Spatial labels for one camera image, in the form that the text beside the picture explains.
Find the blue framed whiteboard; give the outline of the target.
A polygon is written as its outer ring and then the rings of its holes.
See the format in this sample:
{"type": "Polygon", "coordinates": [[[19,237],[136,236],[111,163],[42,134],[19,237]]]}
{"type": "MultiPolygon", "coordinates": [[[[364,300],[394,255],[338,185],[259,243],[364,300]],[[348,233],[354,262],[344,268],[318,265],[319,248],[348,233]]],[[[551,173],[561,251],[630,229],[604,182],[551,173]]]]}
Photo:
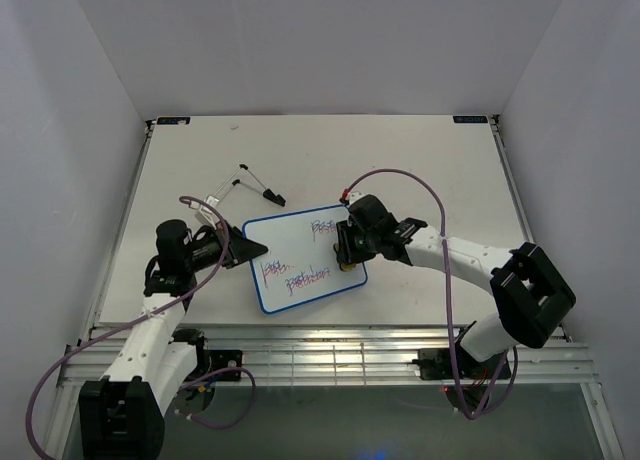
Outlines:
{"type": "Polygon", "coordinates": [[[338,204],[244,223],[244,236],[267,247],[250,261],[263,313],[274,315],[367,283],[364,266],[345,272],[336,259],[337,224],[347,217],[338,204]]]}

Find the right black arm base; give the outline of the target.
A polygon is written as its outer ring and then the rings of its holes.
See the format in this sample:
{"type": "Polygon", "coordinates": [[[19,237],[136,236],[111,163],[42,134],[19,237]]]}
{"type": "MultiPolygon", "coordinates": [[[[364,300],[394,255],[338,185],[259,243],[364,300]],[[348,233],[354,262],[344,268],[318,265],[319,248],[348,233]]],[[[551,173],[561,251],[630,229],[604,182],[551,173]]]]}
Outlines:
{"type": "MultiPolygon", "coordinates": [[[[478,362],[462,350],[457,351],[457,365],[462,380],[490,380],[496,371],[498,371],[498,380],[510,379],[511,369],[508,361],[498,368],[500,361],[500,354],[478,362]]],[[[422,380],[453,379],[453,366],[448,348],[420,349],[417,357],[412,360],[412,364],[419,368],[419,376],[422,380]]]]}

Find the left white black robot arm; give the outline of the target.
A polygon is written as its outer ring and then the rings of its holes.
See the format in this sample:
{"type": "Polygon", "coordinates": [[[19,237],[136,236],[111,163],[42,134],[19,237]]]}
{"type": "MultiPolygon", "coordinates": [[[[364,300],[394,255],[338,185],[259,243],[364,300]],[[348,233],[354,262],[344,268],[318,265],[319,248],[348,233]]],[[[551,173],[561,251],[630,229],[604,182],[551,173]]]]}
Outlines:
{"type": "Polygon", "coordinates": [[[217,381],[248,371],[238,357],[216,359],[196,329],[182,329],[198,272],[231,269],[267,253],[222,221],[191,231],[178,219],[156,229],[156,255],[144,274],[141,322],[131,327],[118,356],[100,379],[79,393],[86,459],[156,459],[164,443],[164,416],[182,390],[197,396],[217,381]]]}

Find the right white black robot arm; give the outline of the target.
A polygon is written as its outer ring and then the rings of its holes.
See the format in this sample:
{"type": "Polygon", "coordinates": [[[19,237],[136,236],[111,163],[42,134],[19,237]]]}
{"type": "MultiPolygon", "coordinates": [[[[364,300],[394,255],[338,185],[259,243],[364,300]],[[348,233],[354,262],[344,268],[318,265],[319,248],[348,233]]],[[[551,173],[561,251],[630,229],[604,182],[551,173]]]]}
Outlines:
{"type": "Polygon", "coordinates": [[[490,294],[496,312],[474,321],[454,339],[451,362],[474,377],[488,360],[514,346],[542,348],[576,304],[564,277],[537,244],[497,248],[446,237],[425,221],[397,220],[374,195],[350,193],[334,246],[341,269],[378,256],[409,267],[442,272],[490,294]]]}

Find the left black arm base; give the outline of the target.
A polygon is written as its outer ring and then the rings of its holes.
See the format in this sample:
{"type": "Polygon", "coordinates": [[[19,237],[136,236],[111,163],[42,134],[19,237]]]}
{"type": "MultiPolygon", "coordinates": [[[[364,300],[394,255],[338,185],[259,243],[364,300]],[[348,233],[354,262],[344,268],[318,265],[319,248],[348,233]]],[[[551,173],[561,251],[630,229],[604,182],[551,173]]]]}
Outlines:
{"type": "Polygon", "coordinates": [[[203,349],[197,351],[196,358],[196,368],[189,374],[188,380],[196,380],[207,373],[220,369],[243,366],[242,350],[203,349]]]}

